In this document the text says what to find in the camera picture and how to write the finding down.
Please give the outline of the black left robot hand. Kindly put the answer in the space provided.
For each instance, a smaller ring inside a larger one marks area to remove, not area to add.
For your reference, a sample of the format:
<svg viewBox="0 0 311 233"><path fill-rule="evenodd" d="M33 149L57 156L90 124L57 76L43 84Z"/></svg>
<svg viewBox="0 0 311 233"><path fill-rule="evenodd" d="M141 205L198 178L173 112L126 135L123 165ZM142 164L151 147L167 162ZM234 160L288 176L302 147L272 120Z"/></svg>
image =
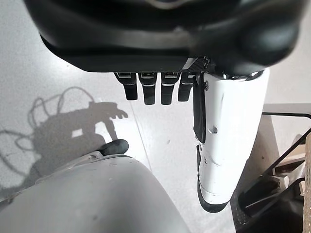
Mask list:
<svg viewBox="0 0 311 233"><path fill-rule="evenodd" d="M307 0L27 0L45 46L88 72L113 72L126 98L193 98L201 206L230 201L257 135L269 67L297 43Z"/></svg>

